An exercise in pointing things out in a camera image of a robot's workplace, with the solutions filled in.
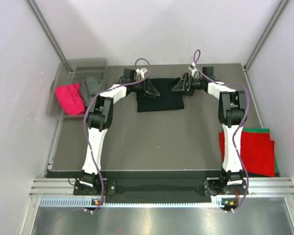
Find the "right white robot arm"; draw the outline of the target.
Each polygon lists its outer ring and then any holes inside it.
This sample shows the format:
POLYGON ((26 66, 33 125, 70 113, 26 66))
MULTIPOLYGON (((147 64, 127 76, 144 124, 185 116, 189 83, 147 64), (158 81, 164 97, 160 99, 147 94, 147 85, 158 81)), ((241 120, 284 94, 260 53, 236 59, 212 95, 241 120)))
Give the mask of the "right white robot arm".
POLYGON ((216 81, 213 67, 198 70, 196 65, 192 64, 189 70, 190 73, 184 73, 172 91, 193 95, 196 90, 203 90, 219 101, 218 120, 224 134, 224 159, 219 188, 223 193, 229 194, 236 189, 237 185, 244 182, 241 137, 249 101, 244 90, 238 91, 223 82, 216 81))

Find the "black t shirt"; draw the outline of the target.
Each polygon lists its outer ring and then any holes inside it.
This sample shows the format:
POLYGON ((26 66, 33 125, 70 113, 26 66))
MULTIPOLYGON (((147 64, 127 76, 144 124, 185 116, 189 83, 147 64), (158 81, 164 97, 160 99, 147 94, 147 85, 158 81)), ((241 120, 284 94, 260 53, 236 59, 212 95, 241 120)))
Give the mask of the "black t shirt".
POLYGON ((147 98, 138 95, 137 112, 158 112, 184 109, 184 101, 181 93, 173 92, 172 88, 180 81, 180 78, 154 78, 151 82, 160 96, 147 98))

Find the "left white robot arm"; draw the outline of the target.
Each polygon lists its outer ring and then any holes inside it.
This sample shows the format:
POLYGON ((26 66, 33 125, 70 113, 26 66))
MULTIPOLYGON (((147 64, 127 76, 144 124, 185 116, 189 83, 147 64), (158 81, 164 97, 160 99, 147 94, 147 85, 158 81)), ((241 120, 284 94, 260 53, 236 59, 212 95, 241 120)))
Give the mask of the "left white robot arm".
POLYGON ((102 189, 100 159, 105 135, 112 124, 114 104, 130 93, 147 98, 160 96, 146 68, 125 69, 118 83, 95 95, 86 110, 83 128, 87 153, 79 182, 90 194, 96 194, 102 189))

